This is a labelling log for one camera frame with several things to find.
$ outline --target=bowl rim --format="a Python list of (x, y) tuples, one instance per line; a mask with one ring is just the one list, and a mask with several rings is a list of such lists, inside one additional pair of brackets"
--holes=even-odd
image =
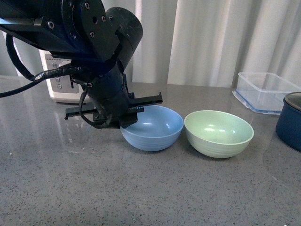
[[(232, 116), (232, 117), (238, 118), (238, 119), (240, 119), (241, 121), (243, 121), (244, 123), (246, 123), (246, 124), (251, 128), (252, 135), (251, 135), (251, 137), (250, 137), (249, 139), (247, 139), (247, 140), (245, 140), (245, 141), (243, 141), (243, 142), (232, 143), (232, 144), (219, 143), (219, 142), (214, 142), (214, 141), (211, 141), (211, 140), (204, 139), (204, 138), (202, 138), (202, 137), (200, 137), (200, 136), (197, 136), (197, 135), (195, 135), (194, 133), (192, 133), (192, 132), (187, 128), (187, 126), (186, 126), (186, 124), (185, 124), (186, 119), (188, 118), (188, 116), (190, 116), (191, 114), (197, 113), (197, 112), (218, 112), (218, 113), (228, 114), (228, 115), (230, 115), (230, 116)], [(251, 141), (251, 140), (253, 139), (253, 137), (254, 137), (254, 129), (253, 129), (253, 127), (252, 127), (246, 120), (244, 120), (244, 119), (242, 119), (242, 118), (240, 118), (240, 117), (238, 117), (238, 116), (236, 116), (236, 115), (234, 115), (234, 114), (230, 114), (230, 113), (228, 113), (228, 112), (215, 111), (215, 110), (200, 110), (200, 111), (191, 112), (190, 114), (188, 114), (188, 115), (185, 117), (185, 119), (184, 119), (184, 125), (185, 125), (185, 128), (187, 129), (187, 131), (188, 131), (189, 133), (191, 133), (193, 136), (195, 136), (195, 137), (197, 137), (197, 138), (199, 138), (199, 139), (201, 139), (201, 140), (204, 140), (204, 141), (213, 143), (213, 144), (219, 144), (219, 145), (241, 145), (241, 144), (245, 144), (245, 143)]]
[(159, 106), (159, 105), (149, 105), (149, 106), (145, 106), (145, 107), (161, 107), (161, 108), (166, 108), (166, 109), (168, 109), (168, 110), (170, 110), (170, 111), (176, 113), (176, 114), (180, 117), (180, 119), (181, 119), (181, 122), (182, 122), (181, 127), (180, 127), (176, 132), (174, 132), (174, 133), (172, 133), (172, 134), (169, 134), (169, 135), (167, 135), (167, 136), (160, 136), (160, 137), (140, 136), (140, 135), (137, 135), (136, 133), (132, 133), (132, 132), (128, 131), (126, 128), (120, 127), (121, 132), (122, 132), (122, 131), (126, 131), (126, 132), (129, 133), (129, 134), (132, 134), (132, 135), (137, 136), (137, 137), (142, 137), (142, 138), (153, 138), (153, 139), (155, 138), (155, 139), (158, 139), (158, 138), (164, 138), (164, 137), (170, 137), (170, 136), (173, 136), (173, 135), (179, 133), (179, 132), (183, 129), (183, 127), (184, 127), (184, 120), (183, 120), (183, 117), (182, 117), (178, 112), (174, 111), (173, 109), (170, 109), (170, 108), (164, 107), (164, 106)]

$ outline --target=green bowl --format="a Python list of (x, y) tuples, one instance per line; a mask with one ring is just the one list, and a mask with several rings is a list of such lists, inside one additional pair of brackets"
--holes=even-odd
[(200, 153), (214, 158), (229, 158), (242, 152), (254, 136), (245, 120), (219, 111), (197, 111), (184, 120), (186, 136)]

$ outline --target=blue bowl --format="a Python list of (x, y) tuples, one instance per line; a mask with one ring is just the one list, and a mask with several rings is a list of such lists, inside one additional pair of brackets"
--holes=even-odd
[(183, 118), (175, 111), (151, 105), (138, 113), (138, 122), (126, 129), (123, 137), (132, 146), (144, 151), (160, 151), (172, 145), (183, 129)]

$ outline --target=bowl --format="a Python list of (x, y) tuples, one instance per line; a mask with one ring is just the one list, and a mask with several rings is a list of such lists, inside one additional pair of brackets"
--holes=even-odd
[(144, 151), (160, 151), (171, 146), (184, 127), (183, 118), (175, 111), (158, 105), (144, 107), (138, 122), (120, 128), (132, 146)]
[(254, 136), (245, 120), (219, 111), (197, 111), (184, 120), (186, 136), (200, 153), (213, 158), (229, 158), (242, 152)]

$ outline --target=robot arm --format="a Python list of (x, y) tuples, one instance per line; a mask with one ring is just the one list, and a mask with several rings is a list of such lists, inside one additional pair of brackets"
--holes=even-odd
[[(66, 119), (81, 115), (98, 129), (125, 128), (137, 122), (143, 106), (162, 103), (161, 93), (135, 98), (128, 92), (123, 72), (143, 29), (126, 9), (105, 12), (101, 0), (0, 0), (0, 30), (85, 68), (70, 74), (84, 92), (79, 107), (66, 110)], [(82, 105), (86, 95), (92, 105)], [(93, 113), (95, 121), (86, 113)]]

